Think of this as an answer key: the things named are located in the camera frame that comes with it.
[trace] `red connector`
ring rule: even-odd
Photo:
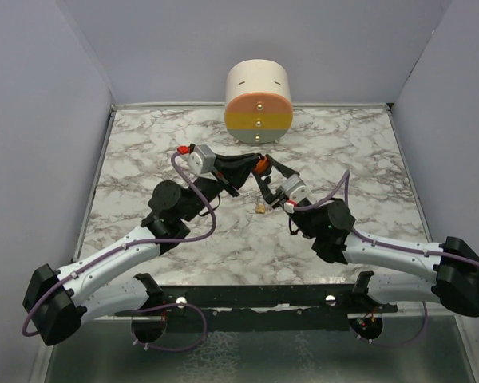
[[[188,146],[180,146],[177,151],[179,152],[179,154],[183,155],[183,154],[189,154],[190,153],[190,148]]]

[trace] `yellow stripe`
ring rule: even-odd
[[[263,123],[260,127],[255,125],[258,120]],[[292,121],[292,113],[225,113],[227,129],[289,129]]]

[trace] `orange stripe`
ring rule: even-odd
[[[257,110],[261,104],[263,110]],[[290,113],[293,114],[291,102],[277,93],[253,92],[240,94],[232,99],[225,109],[226,113]]]

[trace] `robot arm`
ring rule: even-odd
[[[281,207],[291,223],[308,239],[312,250],[328,263],[375,265],[404,274],[362,275],[364,293],[383,304],[400,301],[440,302],[457,314],[479,317],[479,257],[461,239],[445,243],[409,243],[358,231],[355,218],[343,199],[334,194],[345,184],[349,172],[327,197],[312,204],[310,190],[299,173],[266,156],[267,164],[253,174],[263,197],[273,208]],[[271,170],[286,180],[275,192],[269,188]]]
[[[193,182],[176,165],[176,157],[181,155],[187,155],[189,167],[198,175]],[[394,312],[397,308],[386,303],[400,301],[440,302],[453,312],[479,316],[479,257],[460,239],[449,237],[445,243],[407,243],[357,231],[354,229],[355,218],[347,203],[333,198],[340,184],[328,196],[330,198],[313,205],[307,199],[310,191],[298,172],[268,155],[219,156],[206,145],[191,145],[180,147],[178,153],[172,156],[172,164],[187,182],[188,188],[171,180],[162,181],[148,202],[151,212],[126,236],[77,263],[55,271],[46,264],[33,273],[23,300],[28,313],[22,328],[26,336],[40,334],[45,344],[54,345],[74,334],[82,323],[94,318],[123,311],[146,311],[168,300],[171,304],[179,304],[173,299],[177,296],[175,293],[164,293],[148,274],[138,274],[132,281],[123,284],[108,283],[131,267],[154,259],[179,243],[195,242],[211,235],[216,227],[216,217],[210,201],[222,191],[238,196],[238,189],[251,173],[264,199],[272,207],[282,207],[289,215],[290,225],[294,223],[304,237],[314,240],[312,249],[321,259],[329,263],[375,265],[400,273],[362,272],[354,285],[309,286],[304,296],[296,294],[298,289],[289,289],[280,297],[277,289],[257,291],[252,286],[252,294],[259,294],[259,297],[250,299],[249,293],[241,302],[238,298],[230,298],[231,294],[234,295],[230,286],[222,286],[222,290],[215,287],[212,299],[208,297],[207,288],[200,286],[196,291],[201,292],[189,299],[192,304],[209,310],[215,307],[213,305],[219,296],[222,297],[220,307],[269,309],[274,302],[278,305],[282,298],[284,304],[310,307],[309,313],[322,315],[314,321],[305,322],[306,316],[301,310],[292,313],[290,308],[286,313],[277,314],[287,316],[288,328],[293,328],[289,323],[304,323],[305,328],[331,326],[336,329],[333,321],[327,322],[324,318],[338,315],[338,323],[343,324],[346,313],[375,307],[378,312]],[[268,186],[272,168],[287,178],[275,193]],[[205,208],[211,214],[212,228],[205,235],[186,238],[190,230],[184,222],[191,221]],[[324,302],[323,296],[328,299],[328,294],[334,290],[338,293],[337,301],[330,295],[333,300]],[[248,314],[252,314],[251,311],[243,310],[242,318]],[[232,312],[230,315],[234,318],[237,314]],[[270,322],[270,318],[271,315],[266,314],[256,316],[252,323]],[[27,331],[30,321],[37,332]]]
[[[188,155],[188,165],[198,175],[193,182],[175,164],[176,157],[182,155]],[[211,235],[216,217],[209,202],[222,191],[238,196],[238,189],[259,158],[256,153],[219,156],[206,145],[180,147],[172,156],[172,164],[188,188],[171,180],[162,181],[148,202],[152,211],[123,238],[79,262],[55,271],[46,264],[33,273],[23,300],[28,312],[22,329],[24,335],[40,334],[44,343],[53,345],[76,332],[83,322],[161,304],[160,289],[148,274],[138,275],[124,285],[105,285],[179,243],[195,242]],[[190,230],[184,221],[191,221],[205,208],[212,215],[212,228],[206,235],[187,239]],[[37,332],[27,331],[30,320]]]

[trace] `small object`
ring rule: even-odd
[[[183,303],[184,305],[186,305],[188,302],[186,301],[186,298],[185,297],[179,297],[178,299],[176,299],[176,303],[178,304],[181,304]]]
[[[264,204],[264,199],[261,195],[257,199],[257,204],[255,206],[255,212],[257,214],[265,214],[266,213],[266,205]]]
[[[335,306],[335,296],[333,295],[327,295],[327,297],[325,298],[325,302],[327,303],[327,305],[329,306]]]
[[[190,153],[190,148],[188,146],[180,146],[177,151],[184,155],[184,154],[189,154]]]
[[[295,201],[288,200],[284,203],[284,211],[287,214],[293,214],[295,212]]]

